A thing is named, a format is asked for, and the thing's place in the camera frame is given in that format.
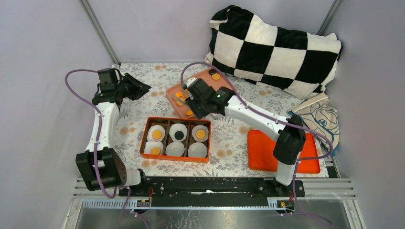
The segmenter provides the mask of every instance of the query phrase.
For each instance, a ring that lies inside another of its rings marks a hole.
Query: salmon-colored tray
[[[219,80],[214,80],[212,78],[212,75],[209,74],[210,70],[211,69],[206,69],[191,77],[203,79],[209,86],[213,87],[213,89],[216,91],[223,86],[231,89],[231,87],[228,85],[228,83],[222,77],[219,78]],[[174,85],[173,87],[169,88],[166,91],[166,97],[169,100],[169,103],[171,104],[171,106],[174,108],[174,110],[177,112],[177,114],[179,115],[180,118],[195,118],[194,114],[192,114],[192,115],[186,114],[187,111],[189,110],[189,107],[187,105],[179,106],[176,103],[177,100],[173,99],[173,95],[176,94],[177,92],[181,92],[180,83]]]
[[[312,134],[306,133],[307,140],[299,158],[318,156]],[[259,130],[251,130],[247,134],[247,154],[249,168],[252,170],[277,171],[277,159],[273,156],[275,141]],[[298,173],[320,173],[319,160],[302,161],[298,165]]]
[[[171,125],[175,123],[182,123],[187,127],[187,136],[181,142],[184,144],[184,154],[182,156],[168,156],[165,155],[166,146],[173,142],[171,137],[169,136],[169,129]],[[147,135],[148,131],[151,126],[154,125],[161,125],[165,129],[165,135],[162,139],[163,143],[163,150],[162,155],[152,155],[152,154],[145,154],[145,144],[147,142]],[[208,139],[202,142],[207,147],[207,157],[206,158],[199,158],[199,157],[189,157],[187,156],[188,148],[191,144],[195,143],[196,141],[191,135],[191,130],[196,125],[203,125],[208,128]],[[211,122],[209,120],[190,120],[190,119],[181,119],[181,118],[165,118],[165,117],[149,117],[146,125],[145,130],[143,132],[142,142],[140,145],[140,155],[147,159],[157,159],[157,160],[170,160],[170,161],[186,161],[186,162],[197,162],[197,163],[208,163],[210,161],[210,139],[211,139]]]

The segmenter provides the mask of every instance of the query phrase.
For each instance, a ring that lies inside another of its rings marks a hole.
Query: gray wall
[[[201,61],[208,21],[237,5],[266,23],[317,33],[333,0],[89,0],[123,62]]]
[[[405,1],[345,1],[329,32],[343,42],[327,90],[341,128],[337,156],[368,229],[404,228]]]
[[[0,34],[0,228],[56,229],[94,119],[64,75],[111,61],[77,0],[0,1]],[[89,99],[97,81],[70,80]]]

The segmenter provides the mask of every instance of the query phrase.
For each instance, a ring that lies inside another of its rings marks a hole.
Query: metal pole
[[[88,16],[91,24],[94,27],[94,30],[96,31],[98,37],[100,38],[102,44],[104,45],[108,55],[110,56],[111,60],[113,61],[114,64],[120,65],[121,62],[119,61],[114,49],[112,48],[110,42],[108,41],[108,38],[106,34],[103,31],[103,28],[101,28],[100,23],[98,22],[98,19],[96,15],[94,14],[93,9],[90,6],[90,3],[88,0],[79,0],[80,4],[83,7],[83,10],[85,11],[86,15]]]
[[[329,9],[328,14],[326,14],[325,19],[323,20],[321,26],[318,30],[318,35],[325,36],[326,31],[328,30],[330,24],[332,23],[333,19],[335,18],[337,12],[339,11],[340,7],[342,6],[344,0],[335,0],[332,3],[332,6]]]

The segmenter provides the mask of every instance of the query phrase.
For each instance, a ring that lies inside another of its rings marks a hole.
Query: white egg white
[[[155,131],[157,131],[157,130],[160,130],[160,131],[162,132],[162,137],[159,138],[159,139],[154,139],[154,138],[153,138],[153,132],[155,132]],[[153,142],[161,141],[161,140],[164,138],[164,134],[165,134],[165,130],[164,130],[163,126],[161,126],[161,125],[154,125],[154,126],[151,126],[151,127],[149,128],[148,135],[147,135],[147,138],[146,138],[146,139],[147,139],[148,141],[153,141]]]
[[[195,142],[191,144],[187,151],[187,156],[206,158],[207,157],[207,147],[201,142]]]
[[[197,138],[196,133],[199,130],[205,131],[205,137],[204,138]],[[196,125],[192,130],[191,130],[191,135],[194,138],[196,142],[205,142],[208,139],[209,136],[208,128],[203,125]]]
[[[144,150],[144,154],[150,154],[150,151],[155,148],[158,147],[160,149],[160,154],[162,154],[163,151],[163,143],[162,142],[146,142],[145,143],[145,150]]]
[[[165,154],[168,156],[182,156],[184,154],[184,145],[181,142],[172,142],[166,146]]]
[[[182,139],[176,139],[174,137],[174,135],[176,134],[177,131],[183,132],[184,136],[183,136]],[[170,135],[171,139],[173,141],[175,141],[175,142],[184,141],[186,139],[186,137],[187,137],[187,127],[186,127],[186,125],[181,124],[181,123],[176,123],[176,124],[171,125],[170,130],[169,130],[169,135]]]

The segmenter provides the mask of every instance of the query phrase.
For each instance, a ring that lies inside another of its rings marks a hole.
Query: black and white pillow
[[[265,24],[237,6],[209,21],[210,50],[205,61],[255,84],[271,85],[304,99],[325,90],[335,77],[341,42]]]

